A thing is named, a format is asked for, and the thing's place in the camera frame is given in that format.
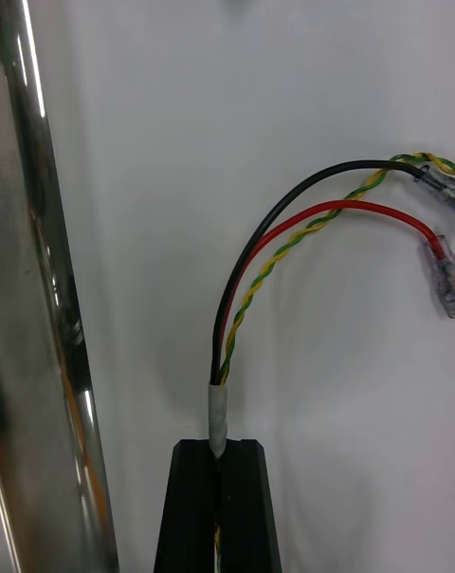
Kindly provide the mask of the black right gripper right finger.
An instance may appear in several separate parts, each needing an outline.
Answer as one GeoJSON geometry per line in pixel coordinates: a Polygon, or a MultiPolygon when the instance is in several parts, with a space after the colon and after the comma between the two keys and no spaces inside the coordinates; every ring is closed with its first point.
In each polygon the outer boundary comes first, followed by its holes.
{"type": "Polygon", "coordinates": [[[220,527],[223,572],[282,570],[264,448],[254,439],[227,442],[220,527]]]}

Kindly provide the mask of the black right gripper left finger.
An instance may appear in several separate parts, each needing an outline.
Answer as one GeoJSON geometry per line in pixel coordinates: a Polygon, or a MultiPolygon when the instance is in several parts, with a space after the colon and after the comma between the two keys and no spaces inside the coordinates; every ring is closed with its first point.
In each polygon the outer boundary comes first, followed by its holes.
{"type": "Polygon", "coordinates": [[[213,572],[215,477],[206,440],[173,448],[155,555],[155,572],[213,572]]]}

